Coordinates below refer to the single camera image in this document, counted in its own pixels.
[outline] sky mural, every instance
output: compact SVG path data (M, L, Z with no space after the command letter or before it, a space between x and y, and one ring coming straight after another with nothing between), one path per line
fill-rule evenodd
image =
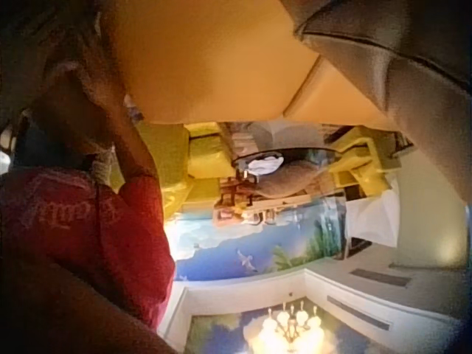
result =
M281 271L341 251L345 201L324 198L277 216L277 225L214 227L210 218L166 225L176 280L224 280Z
M300 302L309 316L313 315L313 303L307 299L298 299L287 304L294 304L300 309ZM282 305L271 308L273 317L282 310ZM194 316L187 337L185 354L252 354L249 343L255 339L262 328L268 309L230 313L218 316ZM318 308L317 316L322 319L324 341L319 354L393 354L380 344L368 339L352 328Z

